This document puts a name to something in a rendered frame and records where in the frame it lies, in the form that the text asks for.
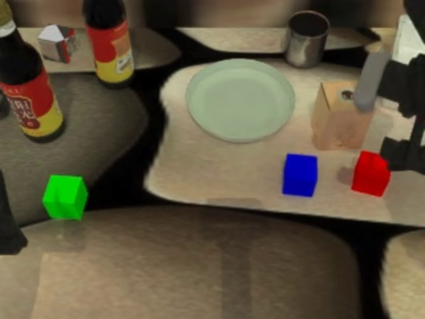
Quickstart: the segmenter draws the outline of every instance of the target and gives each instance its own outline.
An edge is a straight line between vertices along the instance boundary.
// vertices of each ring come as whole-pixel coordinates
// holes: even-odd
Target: red label
[[[37,118],[45,115],[53,105],[54,97],[46,71],[32,81],[21,85],[0,83],[18,121],[23,128],[37,129]]]
[[[113,29],[99,30],[93,29],[86,25],[87,34],[90,38],[93,48],[93,54],[96,61],[108,63],[113,61],[117,56],[123,55],[130,49],[130,41],[121,49],[115,44],[117,40],[128,37],[128,24],[124,21],[121,25]]]

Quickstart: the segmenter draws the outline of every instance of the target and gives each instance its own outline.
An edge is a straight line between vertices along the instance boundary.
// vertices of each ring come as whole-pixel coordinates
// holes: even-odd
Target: red cube
[[[388,164],[379,154],[362,151],[354,170],[353,191],[381,197],[391,178]]]

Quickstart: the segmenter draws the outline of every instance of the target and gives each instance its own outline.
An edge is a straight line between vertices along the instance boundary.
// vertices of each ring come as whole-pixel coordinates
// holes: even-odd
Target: blue cube
[[[284,168],[283,194],[313,197],[317,170],[317,156],[288,154]]]

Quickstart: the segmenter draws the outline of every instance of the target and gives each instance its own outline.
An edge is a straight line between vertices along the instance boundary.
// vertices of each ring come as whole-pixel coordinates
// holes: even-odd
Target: brown box
[[[324,82],[311,119],[313,143],[319,150],[359,149],[373,112],[361,113],[353,101],[356,82]]]

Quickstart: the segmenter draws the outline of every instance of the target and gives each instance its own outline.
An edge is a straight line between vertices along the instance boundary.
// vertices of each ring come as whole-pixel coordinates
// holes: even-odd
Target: pale green plate
[[[195,75],[186,101],[194,121],[208,133],[228,142],[253,142],[277,132],[290,119],[295,93],[272,66],[231,59]]]

